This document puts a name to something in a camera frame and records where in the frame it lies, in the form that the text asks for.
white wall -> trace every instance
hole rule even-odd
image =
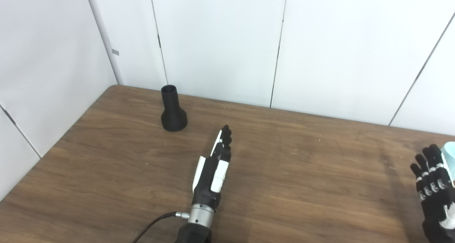
[[[166,75],[151,0],[91,0],[120,84],[161,89]]]
[[[179,93],[269,106],[285,0],[153,0]]]
[[[287,0],[272,107],[387,125],[454,11],[454,0]]]
[[[38,155],[0,109],[0,201],[38,161]]]
[[[455,136],[454,20],[391,125]]]
[[[88,0],[0,0],[0,43],[0,104],[40,155],[116,84]]]

fingertip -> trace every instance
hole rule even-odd
[[[422,176],[422,170],[421,170],[421,168],[419,167],[418,164],[412,163],[411,164],[411,170],[416,175],[416,178],[419,178],[420,176]]]

panel seam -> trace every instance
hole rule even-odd
[[[17,125],[16,121],[14,121],[13,117],[11,117],[10,113],[3,108],[3,106],[0,104],[0,109],[5,113],[5,115],[10,119],[11,123],[16,127],[16,129],[19,131],[19,133],[22,135],[22,137],[27,141],[28,145],[31,147],[31,149],[36,153],[36,155],[41,159],[41,155],[39,155],[38,151],[34,148],[33,144],[28,140],[26,135],[23,133],[23,131],[19,128]]]
[[[153,4],[153,0],[150,0],[150,1],[151,1],[151,9],[153,12],[153,19],[155,19],[155,27],[156,27],[156,33],[157,33],[156,37],[158,38],[158,43],[160,45],[161,61],[163,62],[164,76],[166,77],[166,85],[168,85],[169,81],[167,80],[166,65],[164,64],[164,56],[163,56],[163,48],[161,47],[160,32],[158,31],[158,23],[156,22],[155,5]]]
[[[426,59],[424,65],[422,66],[421,70],[420,70],[419,73],[417,74],[416,79],[414,79],[414,82],[411,84],[411,87],[408,89],[408,92],[406,93],[405,97],[403,98],[403,100],[401,101],[400,105],[398,106],[398,109],[395,111],[395,114],[393,115],[392,119],[390,120],[390,123],[388,124],[388,126],[390,126],[390,125],[393,123],[393,121],[394,121],[396,115],[398,114],[398,112],[400,111],[401,107],[403,106],[403,103],[405,103],[406,98],[408,98],[409,93],[411,92],[411,90],[413,89],[414,85],[416,84],[416,81],[417,81],[417,80],[419,79],[419,77],[421,76],[422,71],[425,69],[425,66],[427,65],[429,59],[430,59],[431,56],[433,55],[434,50],[436,50],[436,47],[438,46],[438,44],[439,44],[439,42],[441,41],[442,37],[444,36],[445,32],[446,32],[447,29],[449,28],[449,25],[450,25],[450,23],[453,21],[454,17],[455,17],[455,12],[454,12],[454,14],[452,15],[452,17],[450,18],[449,23],[447,23],[447,25],[445,26],[444,30],[442,31],[442,34],[439,36],[439,39],[437,40],[437,42],[436,42],[436,44],[434,45],[433,49],[432,49],[431,52],[429,53],[429,55],[428,55],[428,57],[427,57],[427,59]]]
[[[270,95],[270,106],[269,106],[269,108],[272,107],[273,91],[275,90],[275,79],[277,77],[278,57],[280,55],[281,35],[283,34],[284,13],[286,12],[286,2],[287,2],[287,0],[284,0],[283,16],[282,16],[282,19],[281,19],[280,39],[278,40],[277,61],[275,63],[275,73],[273,74],[272,94]]]

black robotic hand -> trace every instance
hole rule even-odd
[[[416,155],[411,170],[425,220],[422,227],[431,243],[455,243],[455,188],[445,157],[435,144]]]

cable connector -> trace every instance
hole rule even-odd
[[[175,217],[181,217],[183,219],[189,219],[190,218],[190,214],[185,213],[185,212],[176,212],[175,213]]]

